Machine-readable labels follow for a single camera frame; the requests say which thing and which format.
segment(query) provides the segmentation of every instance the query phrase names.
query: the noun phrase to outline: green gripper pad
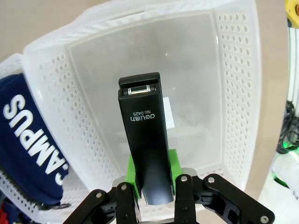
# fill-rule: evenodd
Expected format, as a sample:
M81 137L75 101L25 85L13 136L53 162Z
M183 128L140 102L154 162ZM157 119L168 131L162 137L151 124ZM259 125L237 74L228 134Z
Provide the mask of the green gripper pad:
M178 161L178 154L176 149L170 149L168 150L168 155L169 155L169 161L171 165L171 175L172 175L172 183L173 183L173 188L174 192L176 189L176 178L183 174L183 170L179 164ZM135 194L137 195L137 198L140 199L140 194L138 192L138 187L135 182L136 179L136 170L135 170L135 165L133 163L133 158L130 155L129 156L129 161L128 161L128 170L127 170L127 176L126 176L126 182L132 184L134 186Z
M174 188L174 193L176 193L176 178L183 174L183 170L178 161L178 154L176 149L168 150L169 161L171 166L171 175L172 175L172 183Z

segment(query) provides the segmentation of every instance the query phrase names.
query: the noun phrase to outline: navy shirt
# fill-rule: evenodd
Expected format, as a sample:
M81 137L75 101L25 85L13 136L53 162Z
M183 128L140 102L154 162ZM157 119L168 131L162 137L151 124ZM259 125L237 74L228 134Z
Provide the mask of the navy shirt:
M58 204L68 163L52 138L23 74L0 80L0 167L25 195Z

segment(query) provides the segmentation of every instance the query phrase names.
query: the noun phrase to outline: navy blue fabric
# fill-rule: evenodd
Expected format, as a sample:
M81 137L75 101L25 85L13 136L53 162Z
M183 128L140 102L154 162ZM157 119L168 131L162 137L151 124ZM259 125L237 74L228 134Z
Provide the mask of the navy blue fabric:
M36 163L39 153L30 156L28 150L21 144L20 137L16 137L14 134L16 129L24 122L25 118L21 119L11 128L9 122L12 119L7 119L4 116L5 105L8 104L10 106L12 98L19 94L21 94L26 101L22 110L29 110L33 114L33 121L27 129L34 133L42 129L44 134L40 136L40 138L46 135L48 137L47 142L50 146L53 145L59 151L58 157L60 159L63 158L60 149L53 140L34 103L25 77L23 74L18 74L0 80L0 165L17 186L35 201L46 205L59 204L63 195L63 188L56 183L55 176L59 173L61 179L63 179L65 175L68 174L68 170L64 170L62 166L60 166L53 172L46 174L45 170L51 155L39 166Z
M14 204L5 202L3 211L7 214L8 224L13 224L17 221L20 210Z

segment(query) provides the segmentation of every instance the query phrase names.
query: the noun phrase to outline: white lettering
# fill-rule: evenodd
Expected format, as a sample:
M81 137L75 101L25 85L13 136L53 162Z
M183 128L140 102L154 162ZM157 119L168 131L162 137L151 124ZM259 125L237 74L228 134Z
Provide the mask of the white lettering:
M50 158L50 161L46 168L46 174L52 173L54 170L62 166L65 162L65 159L60 159L58 157L59 151L57 149L54 150L52 153L52 156Z
M27 128L29 127L29 125L31 125L32 121L33 121L33 115L31 113L31 111L29 110L23 110L20 111L15 117L14 119L12 119L9 122L9 126L11 128L13 128L22 118L26 117L26 120L24 121L23 124L21 124L18 129L14 132L14 134L19 137L20 134Z
M59 185L59 186L62 186L62 179L61 179L61 174L60 173L56 173L55 175L55 182Z
M20 142L23 145L23 147L28 150L31 145L43 134L42 129L39 129L36 133L33 133L33 131L27 129L22 132L20 135Z
M22 110L25 106L25 99L22 95L16 95L10 101L10 107L6 104L3 108L3 115L6 119L10 120L17 114L17 106L20 110Z
M28 151L29 155L33 156L36 153L40 152L37 158L36 163L41 166L46 159L51 155L51 153L55 150L54 146L49 148L49 143L45 142L48 139L46 135L44 135L39 141L37 141L31 149Z
M61 166L63 170L67 170L69 167L68 164L65 163L64 158L60 159L58 157L59 151L55 149L54 146L50 146L50 144L47 142L48 137L46 135L41 137L44 134L43 130L39 129L36 133L34 133L33 131L27 129L33 122L33 114L29 110L22 110L25 106L25 103L25 99L22 95L16 95L12 98L10 106L6 104L3 108L4 117L6 119L12 119L9 122L11 128L15 127L18 122L25 118L24 122L17 128L14 134L16 135L16 137L20 137L20 142L26 150L30 149L28 150L28 154L30 156L39 153L36 161L38 166L43 165L43 163L49 158L49 156L51 156L45 170L46 174L52 173ZM60 173L56 173L55 182L59 186L62 186L63 183L61 177L62 176Z

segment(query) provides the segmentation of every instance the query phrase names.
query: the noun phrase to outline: white plastic basket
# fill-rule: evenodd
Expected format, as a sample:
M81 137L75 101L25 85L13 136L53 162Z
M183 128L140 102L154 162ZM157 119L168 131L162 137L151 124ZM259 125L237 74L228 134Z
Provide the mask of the white plastic basket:
M155 71L175 123L169 146L182 167L200 177L222 174L244 189L259 118L260 53L253 0L122 0L34 41L22 64L44 121L88 190L109 191L126 173L118 79ZM143 221L173 216L173 203L140 205Z

